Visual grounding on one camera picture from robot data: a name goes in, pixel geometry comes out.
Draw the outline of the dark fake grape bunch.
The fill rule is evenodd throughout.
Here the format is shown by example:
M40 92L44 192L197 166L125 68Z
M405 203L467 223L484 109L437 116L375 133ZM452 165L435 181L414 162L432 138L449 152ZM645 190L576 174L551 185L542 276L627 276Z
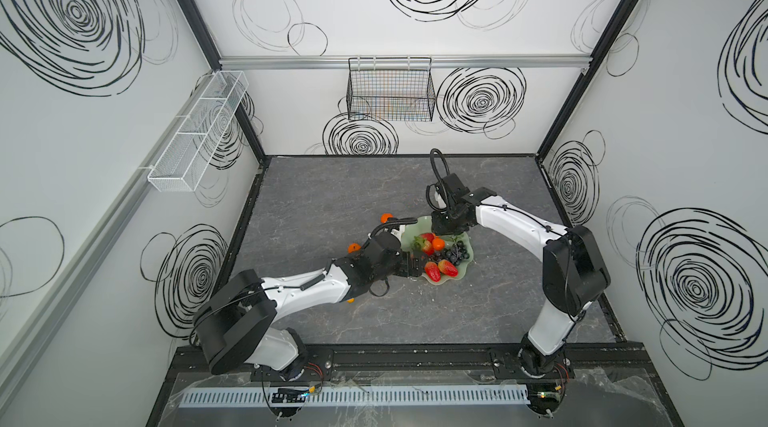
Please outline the dark fake grape bunch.
M442 248L438 249L437 239L435 239L433 242L433 259L436 262L447 260L454 266L458 266L462 262L468 261L470 258L467 244L463 240L443 241L441 246Z

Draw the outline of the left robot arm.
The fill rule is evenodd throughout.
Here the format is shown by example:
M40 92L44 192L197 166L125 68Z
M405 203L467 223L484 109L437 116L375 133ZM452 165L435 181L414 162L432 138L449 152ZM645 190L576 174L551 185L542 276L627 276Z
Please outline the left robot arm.
M253 269L244 270L198 310L193 334L214 375L251 365L292 381L303 374L309 354L295 329L277 329L276 321L371 293L376 282L391 276L417 277L427 261L423 253L403 250L400 239L384 230L318 270L264 278Z

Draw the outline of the white mesh wall shelf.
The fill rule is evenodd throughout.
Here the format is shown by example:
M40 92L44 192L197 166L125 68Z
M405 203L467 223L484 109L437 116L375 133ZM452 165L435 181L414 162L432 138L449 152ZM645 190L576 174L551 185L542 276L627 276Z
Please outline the white mesh wall shelf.
M239 70L217 70L202 76L190 106L147 180L162 193L195 191L213 158L249 82Z

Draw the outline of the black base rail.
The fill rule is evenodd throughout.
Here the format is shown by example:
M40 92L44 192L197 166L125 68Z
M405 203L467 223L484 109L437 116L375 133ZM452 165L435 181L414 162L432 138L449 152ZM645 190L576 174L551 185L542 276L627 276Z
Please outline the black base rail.
M310 344L308 360L298 376L285 376L271 369L242 365L225 375L227 379L266 380L282 384L329 382L346 373L463 371L488 374L494 380L534 382L523 372L517 343L495 344ZM556 356L542 380L564 380L575 370L654 370L641 343L568 343Z

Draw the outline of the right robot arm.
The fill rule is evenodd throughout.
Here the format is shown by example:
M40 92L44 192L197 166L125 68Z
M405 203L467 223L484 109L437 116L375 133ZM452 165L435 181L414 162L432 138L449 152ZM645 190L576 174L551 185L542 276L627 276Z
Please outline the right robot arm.
M485 187L474 191L454 173L426 188L437 234L459 235L475 226L493 230L542 263L545 301L521 340L521 369L541 378L554 369L576 324L610 285L603 256L589 228L548 222L507 202Z

